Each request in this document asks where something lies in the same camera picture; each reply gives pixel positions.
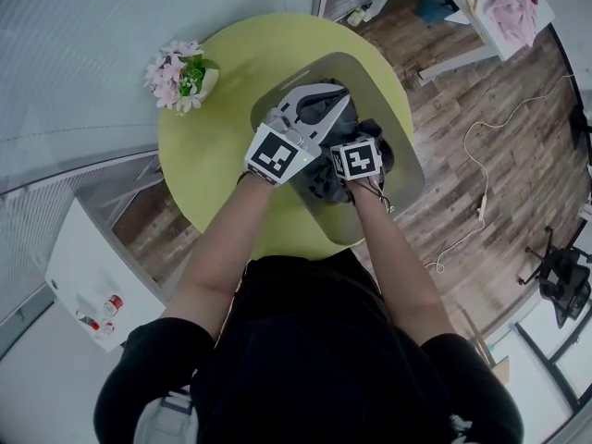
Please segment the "light grey bag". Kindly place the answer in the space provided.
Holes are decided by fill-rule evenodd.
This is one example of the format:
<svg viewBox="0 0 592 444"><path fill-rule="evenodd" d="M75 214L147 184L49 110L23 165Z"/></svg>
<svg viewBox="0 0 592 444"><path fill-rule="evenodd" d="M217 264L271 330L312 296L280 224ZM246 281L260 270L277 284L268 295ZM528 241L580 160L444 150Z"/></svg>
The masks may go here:
<svg viewBox="0 0 592 444"><path fill-rule="evenodd" d="M143 410L133 444L196 444L199 422L190 386L171 390Z"/></svg>

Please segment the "person's left forearm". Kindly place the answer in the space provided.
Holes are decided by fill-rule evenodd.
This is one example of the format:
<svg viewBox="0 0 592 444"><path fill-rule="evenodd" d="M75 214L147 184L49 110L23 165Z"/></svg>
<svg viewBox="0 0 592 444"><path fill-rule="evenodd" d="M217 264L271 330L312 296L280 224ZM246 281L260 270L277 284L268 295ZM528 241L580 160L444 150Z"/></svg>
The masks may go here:
<svg viewBox="0 0 592 444"><path fill-rule="evenodd" d="M199 237L162 314L189 321L217 339L250 261L274 189L244 175Z"/></svg>

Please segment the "pink flowers in white pot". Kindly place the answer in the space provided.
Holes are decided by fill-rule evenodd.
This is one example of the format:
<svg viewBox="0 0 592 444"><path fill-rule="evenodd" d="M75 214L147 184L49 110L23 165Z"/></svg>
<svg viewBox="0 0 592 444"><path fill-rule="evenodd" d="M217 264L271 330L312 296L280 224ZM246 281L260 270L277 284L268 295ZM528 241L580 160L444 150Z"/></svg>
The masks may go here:
<svg viewBox="0 0 592 444"><path fill-rule="evenodd" d="M204 56L197 41L172 41L161 48L146 68L144 86L156 98L156 106L184 116L199 109L213 92L220 68Z"/></svg>

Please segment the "dark grey clothes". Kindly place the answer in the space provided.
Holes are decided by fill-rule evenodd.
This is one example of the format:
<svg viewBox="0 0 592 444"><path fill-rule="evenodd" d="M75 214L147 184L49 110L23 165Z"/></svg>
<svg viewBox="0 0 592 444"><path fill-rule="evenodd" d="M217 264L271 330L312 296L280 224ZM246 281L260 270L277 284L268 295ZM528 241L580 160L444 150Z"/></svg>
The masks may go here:
<svg viewBox="0 0 592 444"><path fill-rule="evenodd" d="M334 83L338 80L320 80L315 83ZM304 201L318 200L329 204L348 204L353 201L352 194L345 182L336 176L330 148L335 145L374 139L382 159L382 168L378 176L368 181L370 189L378 193L384 187L384 178L393 168L394 155L384 139L382 129L372 119L361 120L353 101L349 101L328 135L319 143L321 155L308 165L292 182L292 187Z"/></svg>

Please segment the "person's black clothing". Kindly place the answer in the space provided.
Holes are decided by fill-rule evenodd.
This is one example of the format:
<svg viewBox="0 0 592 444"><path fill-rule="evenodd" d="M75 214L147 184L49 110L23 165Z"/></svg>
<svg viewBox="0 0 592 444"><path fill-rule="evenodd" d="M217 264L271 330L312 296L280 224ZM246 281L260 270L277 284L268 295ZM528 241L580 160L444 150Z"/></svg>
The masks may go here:
<svg viewBox="0 0 592 444"><path fill-rule="evenodd" d="M415 343L342 252L248 264L218 339L179 318L129 334L94 412L132 444L142 411L188 387L197 444L522 444L512 397L470 342Z"/></svg>

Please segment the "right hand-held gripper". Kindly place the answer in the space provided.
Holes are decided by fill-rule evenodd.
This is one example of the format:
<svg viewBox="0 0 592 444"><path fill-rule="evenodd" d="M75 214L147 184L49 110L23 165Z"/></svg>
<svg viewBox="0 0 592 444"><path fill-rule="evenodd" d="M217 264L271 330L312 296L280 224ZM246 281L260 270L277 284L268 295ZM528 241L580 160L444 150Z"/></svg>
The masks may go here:
<svg viewBox="0 0 592 444"><path fill-rule="evenodd" d="M356 180L378 176L381 172L382 159L374 139L335 145L330 153L339 179Z"/></svg>

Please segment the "white table with hangers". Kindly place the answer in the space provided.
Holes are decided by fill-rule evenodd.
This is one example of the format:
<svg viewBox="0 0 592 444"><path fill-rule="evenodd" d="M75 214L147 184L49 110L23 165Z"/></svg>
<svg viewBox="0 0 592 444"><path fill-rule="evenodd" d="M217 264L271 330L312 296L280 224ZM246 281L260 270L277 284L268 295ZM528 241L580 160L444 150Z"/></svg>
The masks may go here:
<svg viewBox="0 0 592 444"><path fill-rule="evenodd" d="M373 0L371 5L364 12L364 22L368 22L375 18L387 1L388 0ZM419 71L418 76L422 84L433 80L445 72L486 60L491 57L497 57L501 61L506 61L520 49L511 43L507 43L502 36L498 24L494 24L494 22L486 16L485 10L492 0L478 0L474 14L471 14L467 9L464 0L453 1L458 6L459 10L445 18L445 20L448 22L470 25L483 42L483 45ZM542 32L554 19L555 13L551 9L547 0L538 0L536 35Z"/></svg>

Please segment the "teal cloth bundle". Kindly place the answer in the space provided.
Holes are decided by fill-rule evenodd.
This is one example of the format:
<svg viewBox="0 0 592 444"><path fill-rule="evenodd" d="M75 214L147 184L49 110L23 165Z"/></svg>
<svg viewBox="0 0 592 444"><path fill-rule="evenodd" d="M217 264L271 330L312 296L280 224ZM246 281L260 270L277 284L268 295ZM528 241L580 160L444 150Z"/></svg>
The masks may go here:
<svg viewBox="0 0 592 444"><path fill-rule="evenodd" d="M414 14L426 23L439 23L458 10L453 0L419 0Z"/></svg>

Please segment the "round table green tablecloth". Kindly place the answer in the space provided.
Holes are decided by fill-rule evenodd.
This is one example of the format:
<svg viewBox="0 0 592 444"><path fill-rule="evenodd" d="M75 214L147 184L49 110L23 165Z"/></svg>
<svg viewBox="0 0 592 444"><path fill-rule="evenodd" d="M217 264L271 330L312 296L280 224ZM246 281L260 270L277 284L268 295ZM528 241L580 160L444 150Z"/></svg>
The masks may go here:
<svg viewBox="0 0 592 444"><path fill-rule="evenodd" d="M309 15L276 13L234 23L206 41L205 54L221 69L213 92L184 116L163 110L158 151L166 185L181 213L199 230L210 224L243 170L243 158L260 122L255 103L315 60L354 56L378 87L413 145L407 96L390 63L355 32Z"/></svg>

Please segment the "clear bottle red cap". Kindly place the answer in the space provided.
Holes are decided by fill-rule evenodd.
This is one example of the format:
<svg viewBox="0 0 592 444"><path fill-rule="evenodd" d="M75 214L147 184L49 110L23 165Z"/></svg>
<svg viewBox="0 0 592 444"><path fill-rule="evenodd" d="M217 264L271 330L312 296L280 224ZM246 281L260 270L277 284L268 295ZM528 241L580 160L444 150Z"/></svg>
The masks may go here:
<svg viewBox="0 0 592 444"><path fill-rule="evenodd" d="M100 323L103 320L110 320L113 322L115 316L117 315L117 313L119 312L119 310L122 308L124 302L121 299L120 296L118 295L111 295L106 302L104 303L104 305L98 309L95 317L94 317L94 321L96 322L96 329L95 331L97 331L97 329L99 328Z"/></svg>

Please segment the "black office chair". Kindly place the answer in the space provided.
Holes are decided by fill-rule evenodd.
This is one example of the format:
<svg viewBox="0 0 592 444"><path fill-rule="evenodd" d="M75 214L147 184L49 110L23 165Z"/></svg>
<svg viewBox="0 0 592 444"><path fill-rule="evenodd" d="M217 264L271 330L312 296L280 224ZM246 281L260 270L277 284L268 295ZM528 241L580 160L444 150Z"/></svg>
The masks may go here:
<svg viewBox="0 0 592 444"><path fill-rule="evenodd" d="M546 250L540 255L530 247L524 251L534 255L539 261L538 267L527 278L519 277L519 285L526 285L531 280L538 284L541 297L552 303L558 328L562 328L568 319L576 320L592 296L590 275L592 274L592 253L587 253L575 246L557 248L553 245L553 229L545 226L548 234Z"/></svg>

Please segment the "person's right forearm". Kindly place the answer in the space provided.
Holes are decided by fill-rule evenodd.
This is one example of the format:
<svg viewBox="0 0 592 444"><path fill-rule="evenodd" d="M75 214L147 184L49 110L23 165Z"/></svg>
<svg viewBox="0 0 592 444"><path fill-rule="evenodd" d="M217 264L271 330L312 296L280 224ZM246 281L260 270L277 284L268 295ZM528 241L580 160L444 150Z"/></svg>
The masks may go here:
<svg viewBox="0 0 592 444"><path fill-rule="evenodd" d="M368 181L348 183L376 280L394 324L418 345L452 334L438 288Z"/></svg>

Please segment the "white table with grommet hole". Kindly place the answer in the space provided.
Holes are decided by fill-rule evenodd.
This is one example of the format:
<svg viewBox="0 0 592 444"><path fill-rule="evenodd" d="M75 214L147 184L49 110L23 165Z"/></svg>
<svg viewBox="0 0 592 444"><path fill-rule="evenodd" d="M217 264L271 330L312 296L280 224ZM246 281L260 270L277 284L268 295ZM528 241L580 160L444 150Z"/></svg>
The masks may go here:
<svg viewBox="0 0 592 444"><path fill-rule="evenodd" d="M103 219L78 197L59 230L45 280L76 323L107 352L165 309L162 291L154 280ZM111 295L120 296L124 304L113 320L114 332L108 339L97 340L96 331L82 324L75 313L94 319Z"/></svg>

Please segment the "grey plastic bin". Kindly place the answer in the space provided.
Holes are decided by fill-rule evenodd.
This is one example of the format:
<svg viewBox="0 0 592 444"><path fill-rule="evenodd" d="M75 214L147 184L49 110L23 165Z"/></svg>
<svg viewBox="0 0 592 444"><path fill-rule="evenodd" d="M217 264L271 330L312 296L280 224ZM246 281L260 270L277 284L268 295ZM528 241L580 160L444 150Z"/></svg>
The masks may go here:
<svg viewBox="0 0 592 444"><path fill-rule="evenodd" d="M315 60L261 97L253 107L251 122L263 121L295 87L329 79L338 80L349 90L348 102L354 102L359 119L372 118L382 129L394 155L393 168L386 174L382 189L395 213L404 212L420 198L425 186L424 173L403 128L402 115L390 105L389 92L378 87L354 56L332 53ZM330 241L348 245L361 240L362 227L352 202L332 204L301 200Z"/></svg>

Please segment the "pink crumpled garment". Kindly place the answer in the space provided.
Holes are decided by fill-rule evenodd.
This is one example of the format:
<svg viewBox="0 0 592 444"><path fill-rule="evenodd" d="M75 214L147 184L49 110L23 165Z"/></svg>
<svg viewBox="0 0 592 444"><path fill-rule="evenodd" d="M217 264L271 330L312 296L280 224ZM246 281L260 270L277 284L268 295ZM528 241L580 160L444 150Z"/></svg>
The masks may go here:
<svg viewBox="0 0 592 444"><path fill-rule="evenodd" d="M498 24L507 43L531 47L537 36L537 6L530 0L492 0L485 14Z"/></svg>

